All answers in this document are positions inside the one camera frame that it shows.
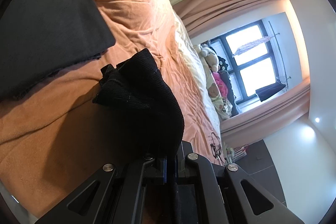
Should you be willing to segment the black pants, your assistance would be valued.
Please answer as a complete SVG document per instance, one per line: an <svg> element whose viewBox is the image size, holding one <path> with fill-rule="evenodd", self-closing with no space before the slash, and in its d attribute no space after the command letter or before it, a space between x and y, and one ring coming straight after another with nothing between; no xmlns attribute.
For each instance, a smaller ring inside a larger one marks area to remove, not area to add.
<svg viewBox="0 0 336 224"><path fill-rule="evenodd" d="M101 69L93 103L109 111L110 134L123 156L169 158L177 154L185 122L177 99L145 48Z"/></svg>

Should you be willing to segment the pink clothing pile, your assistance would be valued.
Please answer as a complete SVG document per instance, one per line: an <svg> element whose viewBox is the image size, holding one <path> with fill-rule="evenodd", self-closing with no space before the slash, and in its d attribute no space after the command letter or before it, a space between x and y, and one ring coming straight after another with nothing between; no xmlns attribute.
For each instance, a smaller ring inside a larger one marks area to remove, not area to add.
<svg viewBox="0 0 336 224"><path fill-rule="evenodd" d="M224 81L221 79L221 76L218 72L213 72L213 77L215 79L215 83L218 86L219 92L222 97L227 98L228 88L225 85Z"/></svg>

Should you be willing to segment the striped rack on cabinet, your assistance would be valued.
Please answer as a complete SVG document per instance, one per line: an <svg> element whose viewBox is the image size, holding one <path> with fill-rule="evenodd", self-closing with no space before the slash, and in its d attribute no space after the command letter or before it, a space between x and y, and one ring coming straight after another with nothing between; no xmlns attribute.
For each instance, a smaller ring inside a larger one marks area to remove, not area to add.
<svg viewBox="0 0 336 224"><path fill-rule="evenodd" d="M236 148L226 147L226 162L228 164L236 163L247 155L247 148L248 145Z"/></svg>

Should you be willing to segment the right pink curtain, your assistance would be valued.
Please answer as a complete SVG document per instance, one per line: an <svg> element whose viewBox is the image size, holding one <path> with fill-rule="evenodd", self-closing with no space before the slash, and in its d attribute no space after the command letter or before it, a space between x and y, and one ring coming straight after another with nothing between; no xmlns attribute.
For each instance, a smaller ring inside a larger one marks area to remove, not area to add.
<svg viewBox="0 0 336 224"><path fill-rule="evenodd" d="M258 142L309 111L310 78L289 91L220 123L222 142L236 148Z"/></svg>

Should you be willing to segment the orange bed blanket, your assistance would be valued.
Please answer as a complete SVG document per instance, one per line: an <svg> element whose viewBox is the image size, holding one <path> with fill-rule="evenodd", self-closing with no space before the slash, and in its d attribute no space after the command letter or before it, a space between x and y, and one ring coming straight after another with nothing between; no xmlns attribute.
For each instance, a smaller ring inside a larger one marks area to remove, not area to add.
<svg viewBox="0 0 336 224"><path fill-rule="evenodd" d="M106 163L187 141L223 164L205 72L169 0L94 0L116 43L1 102L1 182L42 217Z"/></svg>

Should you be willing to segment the teddy bear print pillow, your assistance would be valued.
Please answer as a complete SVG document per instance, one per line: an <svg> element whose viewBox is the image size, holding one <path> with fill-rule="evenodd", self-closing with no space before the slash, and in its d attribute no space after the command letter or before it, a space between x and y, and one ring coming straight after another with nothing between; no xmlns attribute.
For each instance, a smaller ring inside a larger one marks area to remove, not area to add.
<svg viewBox="0 0 336 224"><path fill-rule="evenodd" d="M206 75L206 89L213 103L215 110L221 121L225 121L231 118L232 104L228 101L225 96L222 96L221 90L218 87L212 71L210 70L209 65L204 59L201 59L203 69Z"/></svg>

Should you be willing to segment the hanging black garment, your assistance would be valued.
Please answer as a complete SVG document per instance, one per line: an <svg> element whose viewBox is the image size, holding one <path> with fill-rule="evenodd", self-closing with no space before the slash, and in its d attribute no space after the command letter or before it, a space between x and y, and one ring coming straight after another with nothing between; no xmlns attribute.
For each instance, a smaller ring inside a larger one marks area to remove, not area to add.
<svg viewBox="0 0 336 224"><path fill-rule="evenodd" d="M274 96L279 91L283 90L286 87L285 84L276 81L273 84L267 85L265 87L259 88L256 90L256 94L261 102L267 100L268 98Z"/></svg>

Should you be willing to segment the black framed window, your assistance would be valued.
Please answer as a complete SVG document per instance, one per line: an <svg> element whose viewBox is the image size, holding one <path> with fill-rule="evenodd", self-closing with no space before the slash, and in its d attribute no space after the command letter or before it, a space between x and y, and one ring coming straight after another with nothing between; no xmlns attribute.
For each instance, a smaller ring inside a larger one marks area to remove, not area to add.
<svg viewBox="0 0 336 224"><path fill-rule="evenodd" d="M236 104L257 98L256 90L280 81L271 43L262 43L241 55L242 45L268 35L261 20L236 28L207 42L226 61Z"/></svg>

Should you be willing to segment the hanging patterned garment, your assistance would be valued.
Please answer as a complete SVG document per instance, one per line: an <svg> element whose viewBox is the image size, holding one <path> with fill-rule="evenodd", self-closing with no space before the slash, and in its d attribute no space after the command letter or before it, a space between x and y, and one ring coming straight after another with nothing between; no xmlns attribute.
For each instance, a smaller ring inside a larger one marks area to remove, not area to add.
<svg viewBox="0 0 336 224"><path fill-rule="evenodd" d="M235 56L238 56L238 55L241 55L255 47L257 47L258 45L260 44L263 44L263 43L266 43L266 42L269 42L270 40L272 39L272 36L264 36L260 39L257 39L255 41L252 41L252 42L248 42L242 46L240 46L233 54L232 56L235 57Z"/></svg>

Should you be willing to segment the folded black garment left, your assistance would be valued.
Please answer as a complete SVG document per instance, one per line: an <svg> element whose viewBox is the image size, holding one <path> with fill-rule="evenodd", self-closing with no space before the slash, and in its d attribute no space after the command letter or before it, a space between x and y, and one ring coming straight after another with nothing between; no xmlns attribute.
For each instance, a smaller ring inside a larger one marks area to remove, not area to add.
<svg viewBox="0 0 336 224"><path fill-rule="evenodd" d="M21 97L115 43L94 0L13 0L1 18L1 98Z"/></svg>

